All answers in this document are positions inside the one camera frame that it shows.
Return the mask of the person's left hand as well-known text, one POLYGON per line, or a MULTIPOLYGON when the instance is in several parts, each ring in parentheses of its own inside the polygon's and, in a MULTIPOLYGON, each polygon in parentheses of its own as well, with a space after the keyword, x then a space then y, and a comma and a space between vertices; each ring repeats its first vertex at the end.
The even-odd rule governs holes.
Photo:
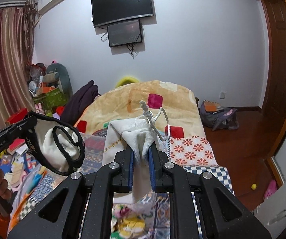
POLYGON ((0 169, 0 197, 9 201, 11 199, 12 192, 8 189, 8 182, 4 179, 3 170, 0 169))

